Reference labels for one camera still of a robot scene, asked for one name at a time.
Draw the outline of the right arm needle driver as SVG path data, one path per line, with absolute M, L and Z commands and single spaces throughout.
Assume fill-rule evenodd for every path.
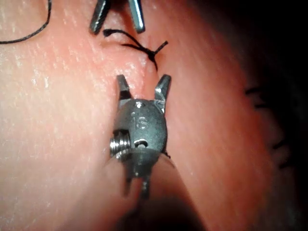
M 120 151 L 145 147 L 166 152 L 166 102 L 161 100 L 120 100 L 110 139 L 110 156 Z

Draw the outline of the left arm needle driver jaw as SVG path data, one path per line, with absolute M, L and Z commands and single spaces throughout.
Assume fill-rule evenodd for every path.
M 97 0 L 89 26 L 90 33 L 99 34 L 110 8 L 110 0 Z
M 140 0 L 128 0 L 134 28 L 138 34 L 145 31 L 145 23 Z

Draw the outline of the right arm needle driver jaw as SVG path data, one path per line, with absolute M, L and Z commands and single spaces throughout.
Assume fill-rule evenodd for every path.
M 158 81 L 154 92 L 154 102 L 158 107 L 166 106 L 170 84 L 171 76 L 167 74 L 164 74 Z
M 118 84 L 118 90 L 119 90 L 119 102 L 125 103 L 132 99 L 129 85 L 126 81 L 126 78 L 124 75 L 118 75 L 117 77 L 117 84 Z

